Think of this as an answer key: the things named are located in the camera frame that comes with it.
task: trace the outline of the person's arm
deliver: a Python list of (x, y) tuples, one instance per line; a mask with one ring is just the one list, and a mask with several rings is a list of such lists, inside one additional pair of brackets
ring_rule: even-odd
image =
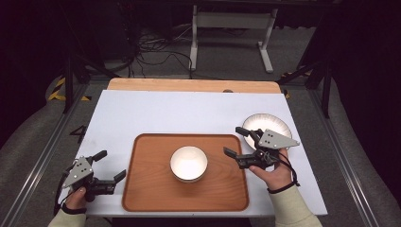
[(83, 227), (86, 220), (85, 187), (73, 192), (62, 205), (61, 210), (49, 223), (49, 227)]
[[(282, 148), (280, 153), (282, 154), (280, 159), (287, 163), (287, 150)], [(270, 199), (274, 207), (276, 226), (322, 226), (318, 218), (306, 206), (297, 186), (291, 180), (291, 170), (287, 166), (276, 163), (272, 172), (265, 171), (257, 166), (251, 166), (250, 171), (268, 186)]]

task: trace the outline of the white metal frame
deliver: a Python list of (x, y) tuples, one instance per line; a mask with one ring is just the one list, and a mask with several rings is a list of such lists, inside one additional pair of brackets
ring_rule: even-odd
[(198, 27), (228, 27), (228, 28), (248, 28), (265, 29), (263, 42), (258, 42), (260, 55), (262, 56), (266, 72), (272, 73), (267, 46), (274, 21), (277, 15), (277, 9), (271, 13), (222, 13), (222, 12), (198, 12), (198, 7), (194, 6), (192, 17), (192, 44), (190, 53), (190, 70), (197, 68), (198, 56)]

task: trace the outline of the white bowl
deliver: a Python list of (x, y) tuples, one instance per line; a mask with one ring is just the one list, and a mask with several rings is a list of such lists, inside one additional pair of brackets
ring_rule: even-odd
[(170, 167), (178, 180), (193, 183), (203, 176), (207, 168), (207, 157), (199, 148), (182, 147), (171, 156)]

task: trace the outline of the brown tray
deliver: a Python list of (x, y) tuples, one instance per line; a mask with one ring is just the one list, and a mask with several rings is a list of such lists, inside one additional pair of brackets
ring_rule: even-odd
[[(184, 146), (202, 149), (208, 159), (203, 177), (180, 182), (172, 173), (170, 158)], [(245, 172), (223, 147), (241, 153), (239, 140), (230, 134), (141, 134), (133, 145), (123, 195), (130, 212), (242, 211), (249, 197)]]

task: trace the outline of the white metal table leg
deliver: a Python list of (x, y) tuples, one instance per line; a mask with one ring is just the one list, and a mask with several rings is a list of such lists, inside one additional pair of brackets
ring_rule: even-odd
[(271, 35), (271, 31), (273, 30), (276, 15), (277, 15), (277, 9), (273, 9), (271, 12), (271, 17), (269, 18), (268, 26), (266, 27), (265, 40), (263, 41), (263, 43), (258, 42), (260, 55), (262, 56), (262, 61), (265, 64), (265, 69), (266, 69), (266, 72), (268, 72), (268, 73), (273, 72), (273, 67), (271, 66), (267, 46), (268, 46), (269, 38)]
[(197, 56), (198, 56), (197, 29), (198, 29), (198, 9), (197, 6), (194, 6), (194, 12), (192, 15), (192, 44), (191, 44), (191, 53), (189, 54), (191, 62), (189, 63), (189, 70), (195, 70), (197, 68)]

